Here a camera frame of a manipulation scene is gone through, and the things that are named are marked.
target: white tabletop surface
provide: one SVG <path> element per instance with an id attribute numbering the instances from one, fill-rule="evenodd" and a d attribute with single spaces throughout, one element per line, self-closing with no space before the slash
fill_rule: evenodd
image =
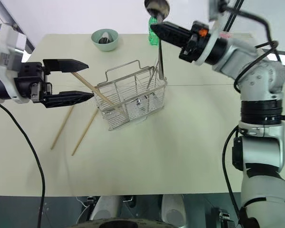
<path id="1" fill-rule="evenodd" d="M 149 45 L 147 35 L 120 38 L 119 47 L 105 53 L 96 49 L 90 35 L 47 35 L 29 61 L 80 60 L 89 65 L 80 74 L 93 85 L 104 81 L 105 70 L 123 63 L 139 59 L 143 66 L 154 64 L 157 47 Z M 46 196 L 227 192 L 221 153 L 240 118 L 239 94 L 231 79 L 213 72 L 210 66 L 179 60 L 179 51 L 163 44 L 168 80 L 165 107 L 141 123 L 114 131 L 108 131 L 98 113 L 74 156 L 71 153 L 96 109 L 94 98 L 75 106 L 53 150 L 50 146 L 69 107 L 4 103 L 38 153 Z M 48 79 L 55 93 L 89 91 L 69 73 L 53 72 Z M 240 191 L 242 173 L 231 164 L 231 145 L 227 171 L 233 190 Z M 281 174 L 285 178 L 285 167 Z M 41 195 L 33 154 L 1 109 L 0 195 Z"/>

